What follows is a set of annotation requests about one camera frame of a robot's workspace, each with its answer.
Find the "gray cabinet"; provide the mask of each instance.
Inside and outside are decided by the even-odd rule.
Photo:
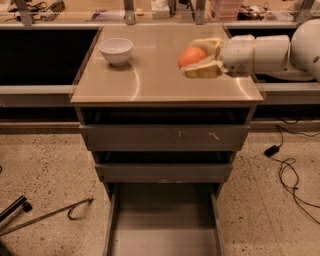
[[[98,42],[119,36],[129,63],[96,46],[71,99],[111,200],[105,255],[222,255],[215,200],[263,98],[250,77],[177,68],[190,41],[225,38],[220,25],[106,25]]]

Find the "small bowl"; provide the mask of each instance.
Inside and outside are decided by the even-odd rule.
[[[111,38],[99,44],[102,56],[112,65],[121,66],[131,56],[133,43],[126,38]]]

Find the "speckled floor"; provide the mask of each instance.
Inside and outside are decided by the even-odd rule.
[[[319,122],[281,125],[309,134],[320,130]],[[0,228],[15,226],[88,197],[94,197],[94,201],[74,211],[73,216],[81,217],[80,220],[71,221],[67,212],[59,213],[1,237],[2,243],[17,256],[102,255],[110,204],[77,129],[16,132],[0,129],[0,211],[20,195],[28,198],[33,210],[16,213],[18,216],[6,219]],[[274,124],[253,124],[235,159],[234,170],[218,198],[225,256],[320,255],[320,225],[307,217],[285,192],[278,177],[280,163],[263,155],[266,148],[280,141]],[[297,160],[297,194],[317,205],[319,142],[320,136],[307,138],[284,133],[284,144],[275,155],[278,159]],[[286,180],[292,178],[286,173]],[[320,220],[320,209],[310,210]]]

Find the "open drawer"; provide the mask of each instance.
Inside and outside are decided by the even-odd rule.
[[[104,182],[225,182],[232,170],[231,151],[95,152]]]
[[[90,151],[239,151],[248,125],[81,125]]]
[[[223,255],[214,186],[208,183],[116,184],[105,254]]]

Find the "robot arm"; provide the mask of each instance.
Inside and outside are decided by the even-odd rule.
[[[302,24],[292,40],[286,35],[228,40],[220,56],[234,75],[267,74],[279,79],[320,82],[320,20]]]

